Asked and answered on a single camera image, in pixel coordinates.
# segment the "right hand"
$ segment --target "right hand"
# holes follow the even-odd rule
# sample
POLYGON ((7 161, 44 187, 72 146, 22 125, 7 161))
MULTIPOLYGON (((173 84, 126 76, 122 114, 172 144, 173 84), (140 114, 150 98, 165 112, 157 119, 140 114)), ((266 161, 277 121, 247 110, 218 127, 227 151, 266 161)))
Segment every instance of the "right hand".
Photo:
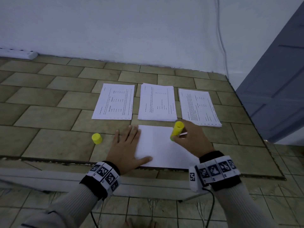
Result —
POLYGON ((198 158, 202 157, 206 153, 215 151, 211 142, 208 140, 200 126, 184 119, 182 119, 181 122, 184 123, 183 133, 188 133, 185 138, 173 136, 173 140, 177 144, 181 145, 198 158))

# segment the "paper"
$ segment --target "paper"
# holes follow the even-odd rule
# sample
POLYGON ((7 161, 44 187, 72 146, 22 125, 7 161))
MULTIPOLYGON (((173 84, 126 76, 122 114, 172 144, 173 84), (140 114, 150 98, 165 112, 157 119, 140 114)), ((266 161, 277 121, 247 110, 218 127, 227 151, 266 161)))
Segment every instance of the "paper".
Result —
POLYGON ((134 87, 103 84, 92 119, 131 120, 134 87))
POLYGON ((138 119, 169 122, 177 120, 173 86, 142 84, 138 119))
POLYGON ((153 157, 152 161, 142 166, 188 169, 199 164, 196 156, 170 140, 172 127, 139 125, 138 128, 141 129, 141 134, 135 157, 153 157))
POLYGON ((208 92, 179 89, 183 119, 199 126, 221 127, 208 92))

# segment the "blank sheet of paper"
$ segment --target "blank sheet of paper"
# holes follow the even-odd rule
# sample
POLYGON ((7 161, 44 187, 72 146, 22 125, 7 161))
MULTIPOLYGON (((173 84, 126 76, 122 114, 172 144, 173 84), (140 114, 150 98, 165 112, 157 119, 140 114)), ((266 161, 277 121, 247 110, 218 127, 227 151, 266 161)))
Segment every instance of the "blank sheet of paper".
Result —
POLYGON ((199 126, 221 127, 208 92, 179 89, 183 119, 199 126))
POLYGON ((139 120, 177 120, 173 86, 142 84, 140 88, 139 120))
POLYGON ((141 134, 135 157, 153 157, 152 161, 142 166, 188 169, 199 164, 197 157, 170 140, 172 127, 139 125, 138 128, 141 134))
POLYGON ((92 119, 131 120, 134 87, 103 84, 92 119))

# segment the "hand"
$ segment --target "hand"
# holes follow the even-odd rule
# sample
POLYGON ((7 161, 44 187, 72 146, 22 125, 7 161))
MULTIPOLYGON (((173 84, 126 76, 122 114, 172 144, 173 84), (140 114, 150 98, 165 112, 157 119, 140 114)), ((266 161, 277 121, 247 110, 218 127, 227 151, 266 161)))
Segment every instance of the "hand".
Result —
POLYGON ((119 130, 115 131, 112 146, 106 161, 112 162, 120 171, 121 175, 134 170, 135 168, 152 161, 152 157, 135 159, 135 150, 140 136, 138 126, 128 126, 119 141, 119 130))
POLYGON ((211 142, 208 140, 200 126, 197 126, 192 122, 186 121, 184 119, 182 119, 181 121, 184 123, 185 126, 183 133, 188 133, 186 134, 186 136, 182 136, 185 138, 173 136, 173 140, 177 144, 181 145, 198 158, 202 157, 206 153, 215 151, 211 142))

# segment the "white wall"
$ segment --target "white wall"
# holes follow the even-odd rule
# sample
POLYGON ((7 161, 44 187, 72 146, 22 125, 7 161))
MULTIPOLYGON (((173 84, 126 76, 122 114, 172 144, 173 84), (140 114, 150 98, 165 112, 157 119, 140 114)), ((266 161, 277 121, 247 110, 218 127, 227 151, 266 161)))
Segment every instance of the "white wall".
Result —
MULTIPOLYGON (((220 0, 236 89, 303 0, 220 0)), ((225 73, 215 0, 0 0, 0 47, 225 73)))
POLYGON ((304 127, 282 138, 275 144, 304 146, 304 127))

